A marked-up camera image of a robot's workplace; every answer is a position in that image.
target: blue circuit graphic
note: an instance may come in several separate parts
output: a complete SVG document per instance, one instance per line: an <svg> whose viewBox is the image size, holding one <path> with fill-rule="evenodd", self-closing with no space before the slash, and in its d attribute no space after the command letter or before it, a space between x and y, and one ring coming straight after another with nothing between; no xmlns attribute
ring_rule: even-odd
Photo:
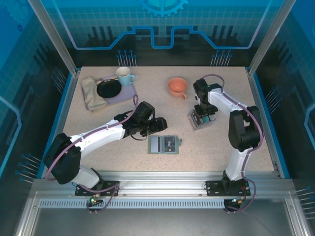
<svg viewBox="0 0 315 236"><path fill-rule="evenodd" d="M168 17L171 14L177 14L178 10L184 9L184 4L187 4L187 0L140 0L142 10L147 10L148 14L153 13L156 17L160 15Z"/></svg>
<svg viewBox="0 0 315 236"><path fill-rule="evenodd" d="M149 2L153 2L153 0L150 0L150 1L148 1L148 0L147 0L147 1L141 0L141 1L142 1L142 4L144 4L144 2L145 2L146 4L149 4ZM226 50L229 50L229 49L231 49L231 50L233 50L233 49L239 49L239 50L247 50L247 49L249 49L249 48L252 47L252 45L253 45L253 43L254 43L254 41L255 41L255 39L256 39L256 36L257 36L257 34L258 34L259 30L260 30L260 27L261 27L261 25L262 25L262 23L263 23L263 21L264 21L266 15L267 15L267 13L268 13L268 10L269 10L269 8L270 8L270 6L271 6L271 2L272 2L272 1L273 1L273 0L270 0L268 6L266 7L266 9L265 9L265 11L264 11L264 13L263 13L263 15L262 15L260 21L259 21L259 24L258 24L258 26L257 26L257 28L256 28L256 30L255 30L255 32L254 32L254 34L253 34L253 36L252 36L252 39L251 39L251 41L250 41L250 43L249 43L248 46L217 46L217 45L215 45L214 42L205 34L205 32L203 32L203 31L201 31L201 30L194 30L194 29L193 29L193 25L177 25L177 26L173 26L173 28L172 28L172 30L171 30L170 45L168 45L168 46L157 46L157 45L155 44L154 30L153 30L153 28L152 28L151 26L132 26L132 27L131 27L131 31L123 31L123 32L113 41L113 43L112 43L110 46L108 46L108 47L78 47L78 46L76 45L75 41L74 41L74 38L73 38L72 35L71 35L71 32L70 32L70 30L69 30L69 28L68 28L68 26L67 26L67 24L66 24L66 22L65 22L65 20L64 20L64 18L63 18L63 16L62 16L62 14L61 14L61 12L60 12L58 6L57 6L56 1L55 1L55 0L52 0L54 6L55 6L55 8L56 8L56 11L57 11L57 13L58 13L58 15L59 15L59 17L60 17L60 19L61 19L61 22L62 22L62 24L63 24L63 26L64 26L64 28L65 28L65 31L67 32L67 34L68 34L68 36L69 36L69 39L70 39L70 41L71 41L73 47L74 47L76 50L80 50L80 51L89 51L89 50L111 50L125 35L136 34L136 30L149 30L149 31L150 31L151 46L152 46L152 48L154 48L154 49L171 49L171 48L174 47L175 30L177 30L177 29L189 29L189 34L199 34L199 35L201 35L201 36L206 40L206 42L208 42L214 49L226 49ZM177 11L177 7L181 7L181 5L177 5L175 8L173 8L173 11L175 11L175 10ZM166 11L168 11L168 10L165 10L165 9L167 9L167 8L165 8L163 5L162 5L162 6L159 5L159 8L160 8L160 11L161 11L161 9L163 9L163 12L164 12L164 13L165 13Z"/></svg>

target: speckled countertop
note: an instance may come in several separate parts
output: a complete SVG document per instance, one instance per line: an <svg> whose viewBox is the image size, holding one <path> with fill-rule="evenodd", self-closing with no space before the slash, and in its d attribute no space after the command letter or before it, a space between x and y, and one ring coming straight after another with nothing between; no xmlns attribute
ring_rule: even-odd
<svg viewBox="0 0 315 236"><path fill-rule="evenodd" d="M88 76L101 78L115 74L117 67L82 67L73 95L64 133L81 134L104 125L117 114L132 110L132 100L89 112L84 104L80 81ZM130 137L114 141L86 156L81 164L102 171L223 171L229 162L232 146L228 140L228 118L217 113L216 121L208 128L193 131L187 114L196 105L192 84L203 75L219 74L225 79L224 90L247 105L254 100L244 67L131 67L139 102L147 101L156 109L156 117L164 117L168 128L159 135L178 135L182 140L180 154L147 154L148 142ZM171 97L167 82L182 77L188 82L187 100ZM221 83L215 77L208 83ZM252 154L248 164L251 171L272 171L273 166L266 142Z"/></svg>

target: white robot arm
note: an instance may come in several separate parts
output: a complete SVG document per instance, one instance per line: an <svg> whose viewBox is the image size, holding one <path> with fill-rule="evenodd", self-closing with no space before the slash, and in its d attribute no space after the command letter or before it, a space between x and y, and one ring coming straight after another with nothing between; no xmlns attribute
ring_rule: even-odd
<svg viewBox="0 0 315 236"><path fill-rule="evenodd" d="M83 157L109 142L137 132L146 137L167 128L166 120L161 117L155 118L155 109L147 102L141 102L126 120L130 112L119 114L105 125L83 134L70 137L64 133L57 135L44 157L44 164L51 168L62 151L66 147L69 148L51 170L58 183L74 182L96 191L103 189L104 180L100 174L80 164Z"/></svg>
<svg viewBox="0 0 315 236"><path fill-rule="evenodd" d="M218 109L229 117L228 137L233 150L229 165L223 172L222 184L226 193L231 192L232 188L238 190L242 184L242 170L248 163L248 161L245 162L246 155L248 155L248 160L251 155L250 150L258 146L260 142L258 127L242 107L253 114L261 127L259 110L256 106L247 107L237 102L219 84L207 85L203 78L197 80L193 87L198 100L195 110L200 118L212 116Z"/></svg>

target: black saucer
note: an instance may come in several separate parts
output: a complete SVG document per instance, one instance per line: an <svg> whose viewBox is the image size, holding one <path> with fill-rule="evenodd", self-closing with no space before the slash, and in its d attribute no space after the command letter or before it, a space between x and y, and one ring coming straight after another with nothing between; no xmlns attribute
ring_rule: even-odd
<svg viewBox="0 0 315 236"><path fill-rule="evenodd" d="M117 96L122 90L122 85L117 80L102 81L97 86L97 94L103 98L111 98Z"/></svg>

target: mug handle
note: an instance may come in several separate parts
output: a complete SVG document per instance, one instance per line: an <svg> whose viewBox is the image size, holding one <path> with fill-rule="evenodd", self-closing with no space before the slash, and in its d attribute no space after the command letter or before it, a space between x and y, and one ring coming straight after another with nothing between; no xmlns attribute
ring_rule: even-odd
<svg viewBox="0 0 315 236"><path fill-rule="evenodd" d="M181 96L181 98L182 98L182 99L187 99L187 94L184 93L184 94Z"/></svg>
<svg viewBox="0 0 315 236"><path fill-rule="evenodd" d="M130 75L130 77L133 77L133 80L130 81L130 84L136 81L136 77L134 75Z"/></svg>

